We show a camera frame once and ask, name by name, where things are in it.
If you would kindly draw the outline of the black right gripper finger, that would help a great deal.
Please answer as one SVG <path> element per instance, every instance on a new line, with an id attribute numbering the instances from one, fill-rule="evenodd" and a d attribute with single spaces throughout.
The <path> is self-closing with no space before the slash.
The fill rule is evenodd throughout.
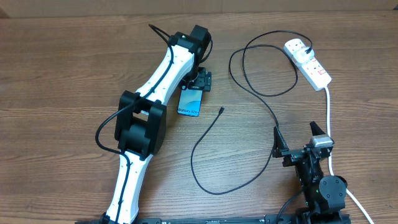
<path id="1" fill-rule="evenodd" d="M 274 127 L 274 145 L 272 148 L 273 157 L 283 157 L 289 151 L 286 141 L 277 126 Z"/>
<path id="2" fill-rule="evenodd" d="M 310 122 L 310 128 L 312 136 L 319 136 L 325 134 L 325 132 L 319 127 L 319 125 L 315 121 Z"/>

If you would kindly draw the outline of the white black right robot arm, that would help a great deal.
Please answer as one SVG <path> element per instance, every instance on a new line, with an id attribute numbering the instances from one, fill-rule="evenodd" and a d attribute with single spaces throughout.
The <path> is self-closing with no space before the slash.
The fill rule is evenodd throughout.
<path id="1" fill-rule="evenodd" d="M 338 175 L 325 175 L 320 162 L 331 155 L 334 140 L 316 122 L 310 123 L 312 137 L 301 149 L 290 150 L 280 129 L 274 127 L 272 157 L 282 158 L 284 167 L 295 167 L 301 189 L 284 203 L 276 215 L 276 223 L 350 223 L 343 215 L 347 181 Z M 294 214 L 283 216 L 286 206 L 303 194 L 306 206 Z"/>

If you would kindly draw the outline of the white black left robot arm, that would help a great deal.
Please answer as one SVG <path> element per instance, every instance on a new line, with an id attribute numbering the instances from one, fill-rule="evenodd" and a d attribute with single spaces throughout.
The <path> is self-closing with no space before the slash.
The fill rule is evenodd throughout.
<path id="1" fill-rule="evenodd" d="M 119 172 L 113 199 L 99 223 L 134 223 L 139 213 L 139 196 L 150 160 L 161 148 L 166 132 L 167 103 L 174 91 L 211 90 L 211 72 L 201 66 L 209 56 L 213 40 L 207 28 L 196 25 L 191 33 L 169 35 L 156 26 L 151 29 L 167 45 L 167 52 L 153 75 L 135 92 L 125 91 L 118 110 L 105 119 L 95 134 L 116 120 L 113 153 L 119 156 Z"/>

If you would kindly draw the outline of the Samsung Galaxy smartphone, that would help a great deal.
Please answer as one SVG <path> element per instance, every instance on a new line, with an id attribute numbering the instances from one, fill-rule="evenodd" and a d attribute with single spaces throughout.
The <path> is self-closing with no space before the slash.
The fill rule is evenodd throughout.
<path id="1" fill-rule="evenodd" d="M 177 113 L 184 116 L 198 117 L 200 115 L 202 90 L 182 90 Z"/>

